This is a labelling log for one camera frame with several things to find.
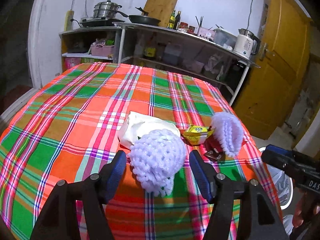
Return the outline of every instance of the cooking pot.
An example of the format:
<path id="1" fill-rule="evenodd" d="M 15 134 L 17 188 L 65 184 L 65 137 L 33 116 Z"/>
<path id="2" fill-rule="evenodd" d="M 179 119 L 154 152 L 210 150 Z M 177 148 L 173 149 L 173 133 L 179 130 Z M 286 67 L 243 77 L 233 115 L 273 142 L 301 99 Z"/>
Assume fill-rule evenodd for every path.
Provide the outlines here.
<path id="1" fill-rule="evenodd" d="M 122 6 L 111 2 L 111 0 L 100 2 L 94 7 L 93 18 L 115 18 L 116 13 L 120 13 L 123 17 L 128 17 L 123 12 L 118 11 L 119 8 L 122 8 Z"/>
<path id="2" fill-rule="evenodd" d="M 160 20 L 152 17 L 148 17 L 148 12 L 144 11 L 141 7 L 137 8 L 139 11 L 143 13 L 143 15 L 129 15 L 129 20 L 132 23 L 146 24 L 146 25 L 154 25 L 157 26 Z"/>

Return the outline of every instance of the blue gripper pad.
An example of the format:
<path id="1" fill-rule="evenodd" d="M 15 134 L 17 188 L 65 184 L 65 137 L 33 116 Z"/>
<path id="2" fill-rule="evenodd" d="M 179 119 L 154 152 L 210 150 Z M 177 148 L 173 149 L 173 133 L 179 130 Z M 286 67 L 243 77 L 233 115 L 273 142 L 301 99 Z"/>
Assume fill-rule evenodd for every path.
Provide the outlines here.
<path id="1" fill-rule="evenodd" d="M 203 161 L 197 150 L 190 152 L 189 163 L 202 197 L 206 199 L 208 203 L 213 203 L 217 193 L 214 178 L 217 172 L 211 164 Z"/>
<path id="2" fill-rule="evenodd" d="M 107 202 L 115 196 L 119 182 L 124 173 L 124 169 L 127 164 L 127 156 L 125 152 L 118 151 L 110 164 L 113 164 L 114 166 L 107 180 L 107 190 L 105 194 L 105 200 Z"/>
<path id="3" fill-rule="evenodd" d="M 275 153 L 278 153 L 278 154 L 281 154 L 281 155 L 284 155 L 284 156 L 292 157 L 292 151 L 291 150 L 285 150 L 283 148 L 280 148 L 278 146 L 274 146 L 274 145 L 271 145 L 271 144 L 266 146 L 266 150 L 269 150 L 269 151 L 272 151 L 272 152 L 275 152 Z"/>

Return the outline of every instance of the frying pan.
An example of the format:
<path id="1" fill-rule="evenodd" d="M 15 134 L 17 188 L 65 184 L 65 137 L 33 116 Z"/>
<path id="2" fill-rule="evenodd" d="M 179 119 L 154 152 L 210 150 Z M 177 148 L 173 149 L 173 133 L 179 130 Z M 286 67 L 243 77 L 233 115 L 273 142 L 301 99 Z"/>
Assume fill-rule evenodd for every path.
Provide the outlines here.
<path id="1" fill-rule="evenodd" d="M 144 11 L 141 7 L 140 8 L 136 7 L 136 9 L 141 11 L 143 13 L 143 15 L 129 15 L 129 20 L 132 23 L 157 26 L 159 24 L 159 22 L 161 22 L 160 20 L 158 20 L 156 18 L 148 17 L 149 13 Z"/>

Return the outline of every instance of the sauce jar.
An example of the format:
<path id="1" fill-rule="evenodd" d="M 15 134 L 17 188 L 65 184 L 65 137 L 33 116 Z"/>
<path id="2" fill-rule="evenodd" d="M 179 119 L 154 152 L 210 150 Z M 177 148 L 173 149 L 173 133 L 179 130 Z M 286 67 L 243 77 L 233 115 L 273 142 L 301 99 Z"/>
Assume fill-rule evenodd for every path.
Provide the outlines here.
<path id="1" fill-rule="evenodd" d="M 195 29 L 196 29 L 196 27 L 189 26 L 189 29 L 188 29 L 187 33 L 189 33 L 189 34 L 195 34 Z"/>
<path id="2" fill-rule="evenodd" d="M 177 31 L 178 32 L 183 32 L 183 33 L 187 33 L 188 31 L 188 24 L 187 23 L 184 23 L 184 22 L 181 22 L 177 28 Z"/>

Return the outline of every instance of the purple knitted item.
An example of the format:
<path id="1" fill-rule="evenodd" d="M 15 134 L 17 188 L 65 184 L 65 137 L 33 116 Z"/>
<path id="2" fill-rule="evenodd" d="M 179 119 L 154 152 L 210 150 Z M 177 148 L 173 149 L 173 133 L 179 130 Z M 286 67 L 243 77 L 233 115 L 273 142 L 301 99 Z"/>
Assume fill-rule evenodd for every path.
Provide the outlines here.
<path id="1" fill-rule="evenodd" d="M 215 128 L 213 136 L 220 142 L 226 155 L 236 157 L 240 152 L 244 135 L 239 119 L 233 114 L 218 112 L 212 117 L 211 126 Z"/>
<path id="2" fill-rule="evenodd" d="M 182 168 L 187 149 L 180 137 L 167 129 L 153 130 L 135 141 L 128 153 L 133 173 L 142 188 L 155 196 L 170 195 L 174 175 Z"/>

